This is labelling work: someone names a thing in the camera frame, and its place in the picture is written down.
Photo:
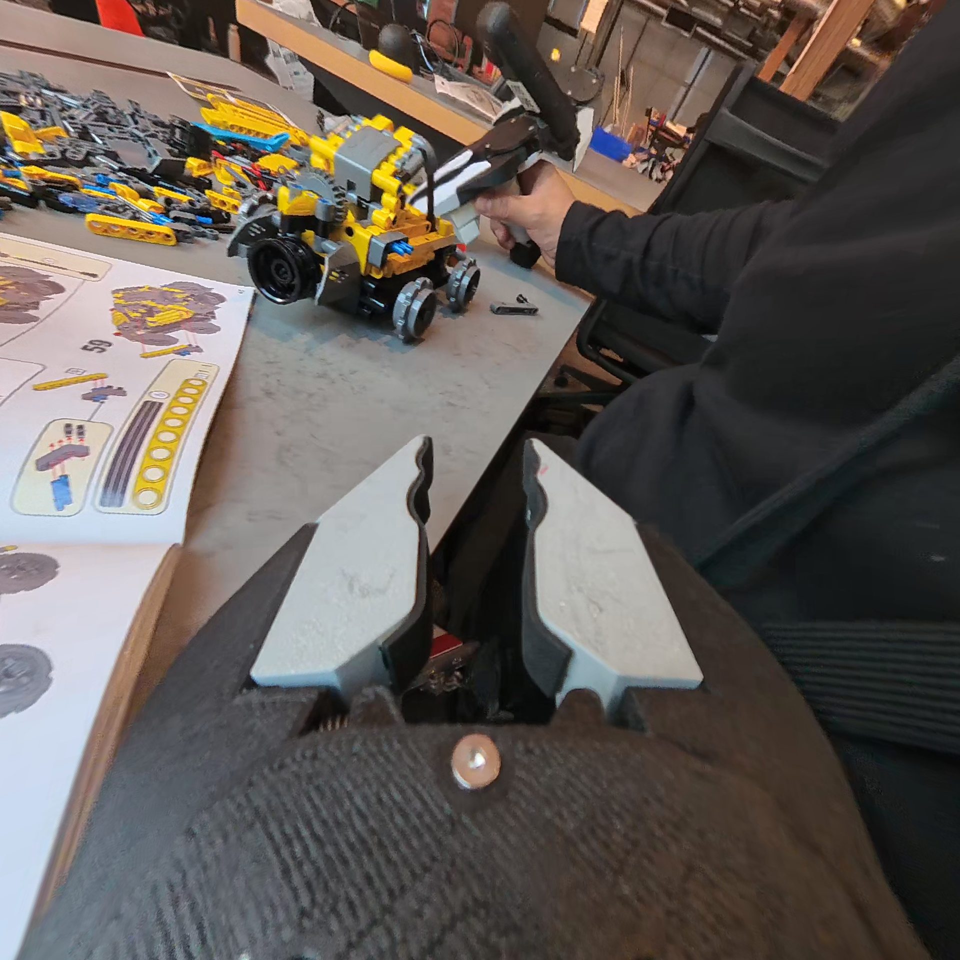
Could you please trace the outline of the black dome-shaped device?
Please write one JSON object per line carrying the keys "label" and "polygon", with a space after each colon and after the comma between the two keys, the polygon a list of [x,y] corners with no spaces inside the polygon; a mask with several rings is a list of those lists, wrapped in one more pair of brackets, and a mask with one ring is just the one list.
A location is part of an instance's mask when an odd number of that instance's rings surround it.
{"label": "black dome-shaped device", "polygon": [[422,52],[414,33],[400,23],[390,22],[379,31],[377,54],[384,62],[390,62],[390,70],[405,74],[417,74],[423,66]]}

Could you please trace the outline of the side desk with wooden edge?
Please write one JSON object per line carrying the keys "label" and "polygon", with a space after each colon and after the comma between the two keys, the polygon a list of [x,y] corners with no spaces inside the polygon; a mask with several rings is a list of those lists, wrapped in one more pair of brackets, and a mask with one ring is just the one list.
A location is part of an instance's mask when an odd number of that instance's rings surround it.
{"label": "side desk with wooden edge", "polygon": [[[321,26],[257,1],[236,1],[235,13],[240,25],[291,50],[309,66],[364,90],[382,104],[382,114],[406,114],[462,145],[473,143],[490,126],[464,104],[438,94],[432,80],[414,77],[405,82],[392,78],[371,65],[368,52],[360,44]],[[558,171],[579,200],[629,215],[649,210],[665,187],[594,150],[586,151],[576,169],[559,162]]]}

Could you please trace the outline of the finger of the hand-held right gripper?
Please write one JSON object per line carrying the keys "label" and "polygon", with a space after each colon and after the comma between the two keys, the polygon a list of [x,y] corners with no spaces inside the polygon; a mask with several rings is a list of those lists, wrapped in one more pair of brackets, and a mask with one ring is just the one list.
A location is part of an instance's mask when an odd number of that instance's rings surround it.
{"label": "finger of the hand-held right gripper", "polygon": [[429,182],[407,198],[409,210],[459,210],[482,194],[501,186],[500,162],[492,157],[497,148],[490,141],[476,141],[437,168]]}
{"label": "finger of the hand-held right gripper", "polygon": [[454,211],[476,197],[507,186],[520,172],[518,153],[486,158],[475,151],[461,151],[438,167],[432,179],[418,187],[418,211],[449,219]]}

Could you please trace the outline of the black round base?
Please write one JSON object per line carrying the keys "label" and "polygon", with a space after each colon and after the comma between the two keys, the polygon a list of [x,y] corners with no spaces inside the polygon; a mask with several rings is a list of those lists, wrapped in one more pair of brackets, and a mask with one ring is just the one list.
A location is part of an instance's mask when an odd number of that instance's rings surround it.
{"label": "black round base", "polygon": [[604,89],[605,75],[597,67],[564,63],[549,66],[558,87],[577,108],[592,104]]}

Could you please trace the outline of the person's right hand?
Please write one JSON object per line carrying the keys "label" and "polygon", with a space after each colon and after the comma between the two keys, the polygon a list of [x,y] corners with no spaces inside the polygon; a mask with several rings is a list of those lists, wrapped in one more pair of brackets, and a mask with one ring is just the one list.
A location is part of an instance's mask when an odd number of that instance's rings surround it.
{"label": "person's right hand", "polygon": [[517,242],[512,228],[522,229],[553,269],[563,223],[575,197],[557,168],[543,159],[520,174],[518,187],[518,194],[504,189],[481,194],[475,198],[474,207],[489,221],[501,249],[510,252]]}

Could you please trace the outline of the black office chair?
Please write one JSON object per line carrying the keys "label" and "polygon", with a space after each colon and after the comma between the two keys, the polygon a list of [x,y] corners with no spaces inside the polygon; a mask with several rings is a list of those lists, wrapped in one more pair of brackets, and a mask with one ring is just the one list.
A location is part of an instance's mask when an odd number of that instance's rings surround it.
{"label": "black office chair", "polygon": [[562,362],[537,398],[604,407],[643,378],[700,362],[714,342],[714,335],[701,335],[659,316],[596,299],[571,336],[570,345],[579,360],[599,373],[572,361]]}

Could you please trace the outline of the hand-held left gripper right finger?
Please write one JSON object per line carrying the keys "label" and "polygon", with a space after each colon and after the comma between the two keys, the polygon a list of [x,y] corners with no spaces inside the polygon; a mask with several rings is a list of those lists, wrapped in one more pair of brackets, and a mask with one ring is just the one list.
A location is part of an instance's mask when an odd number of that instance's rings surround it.
{"label": "hand-held left gripper right finger", "polygon": [[527,537],[521,658],[559,708],[577,691],[606,718],[628,690],[697,690],[703,671],[636,522],[543,441],[523,452]]}

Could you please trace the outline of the pile of mixed building pieces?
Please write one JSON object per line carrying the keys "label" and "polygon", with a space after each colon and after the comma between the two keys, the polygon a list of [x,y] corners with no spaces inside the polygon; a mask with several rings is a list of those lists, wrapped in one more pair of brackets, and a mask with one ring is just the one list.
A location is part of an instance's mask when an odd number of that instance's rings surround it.
{"label": "pile of mixed building pieces", "polygon": [[290,142],[279,152],[261,154],[231,149],[193,128],[191,154],[183,171],[171,177],[133,170],[17,166],[2,158],[2,209],[43,207],[82,218],[91,234],[156,246],[216,241],[234,231],[246,198],[269,190],[280,174],[296,169],[308,157],[310,135],[299,126],[261,124],[256,116],[213,113],[201,104],[194,121],[155,115],[260,138],[283,131],[290,134]]}

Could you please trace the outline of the person's right forearm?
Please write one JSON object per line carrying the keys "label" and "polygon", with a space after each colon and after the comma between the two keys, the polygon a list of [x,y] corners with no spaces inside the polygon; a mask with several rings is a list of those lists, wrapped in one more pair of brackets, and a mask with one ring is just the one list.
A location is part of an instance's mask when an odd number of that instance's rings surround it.
{"label": "person's right forearm", "polygon": [[580,201],[566,214],[560,282],[698,334],[717,334],[738,277],[794,200],[628,217]]}

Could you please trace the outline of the wooden post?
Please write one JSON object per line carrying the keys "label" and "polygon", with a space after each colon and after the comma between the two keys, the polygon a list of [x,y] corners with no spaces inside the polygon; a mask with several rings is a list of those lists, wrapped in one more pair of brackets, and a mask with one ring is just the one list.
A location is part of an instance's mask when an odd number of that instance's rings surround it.
{"label": "wooden post", "polygon": [[784,1],[777,2],[777,6],[791,14],[791,19],[755,76],[772,84],[787,54],[807,37],[778,88],[798,101],[807,101],[869,17],[875,2]]}

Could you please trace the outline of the yellow toy vehicle model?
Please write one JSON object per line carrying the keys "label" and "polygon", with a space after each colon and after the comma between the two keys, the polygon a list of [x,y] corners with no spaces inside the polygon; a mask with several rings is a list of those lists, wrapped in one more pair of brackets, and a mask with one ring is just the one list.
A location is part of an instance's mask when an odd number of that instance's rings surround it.
{"label": "yellow toy vehicle model", "polygon": [[332,118],[304,162],[242,202],[226,255],[273,304],[386,318],[417,342],[441,296],[463,313],[481,280],[455,222],[414,203],[437,168],[425,138],[381,114]]}

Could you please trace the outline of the pile of grey track links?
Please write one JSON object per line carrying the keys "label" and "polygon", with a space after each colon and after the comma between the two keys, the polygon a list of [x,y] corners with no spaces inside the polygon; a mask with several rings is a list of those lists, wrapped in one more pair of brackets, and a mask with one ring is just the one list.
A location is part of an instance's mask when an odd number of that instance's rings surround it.
{"label": "pile of grey track links", "polygon": [[102,169],[177,177],[193,146],[192,126],[138,102],[93,90],[77,94],[39,74],[1,75],[2,159],[16,166]]}

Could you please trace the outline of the white paper sheets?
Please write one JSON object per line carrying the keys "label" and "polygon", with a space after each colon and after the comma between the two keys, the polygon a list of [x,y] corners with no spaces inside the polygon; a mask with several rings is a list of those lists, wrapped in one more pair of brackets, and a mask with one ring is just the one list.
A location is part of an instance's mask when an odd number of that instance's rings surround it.
{"label": "white paper sheets", "polygon": [[434,85],[438,94],[460,103],[490,123],[495,122],[506,108],[506,103],[500,101],[482,84],[450,80],[436,75]]}

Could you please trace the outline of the blue brick separator tool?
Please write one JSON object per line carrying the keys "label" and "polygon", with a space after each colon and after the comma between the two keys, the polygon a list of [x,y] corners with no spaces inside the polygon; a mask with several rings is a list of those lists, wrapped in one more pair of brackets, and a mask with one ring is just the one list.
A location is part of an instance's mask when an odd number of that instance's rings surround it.
{"label": "blue brick separator tool", "polygon": [[191,127],[225,147],[230,149],[243,148],[261,155],[282,151],[289,144],[291,138],[290,133],[283,130],[273,136],[260,137],[204,123],[192,123]]}

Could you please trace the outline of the instruction booklet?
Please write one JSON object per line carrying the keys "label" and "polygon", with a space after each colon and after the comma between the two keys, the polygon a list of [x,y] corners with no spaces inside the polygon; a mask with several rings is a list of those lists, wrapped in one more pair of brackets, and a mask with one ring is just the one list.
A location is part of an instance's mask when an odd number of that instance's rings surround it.
{"label": "instruction booklet", "polygon": [[255,294],[2,234],[1,934],[13,958],[123,713]]}

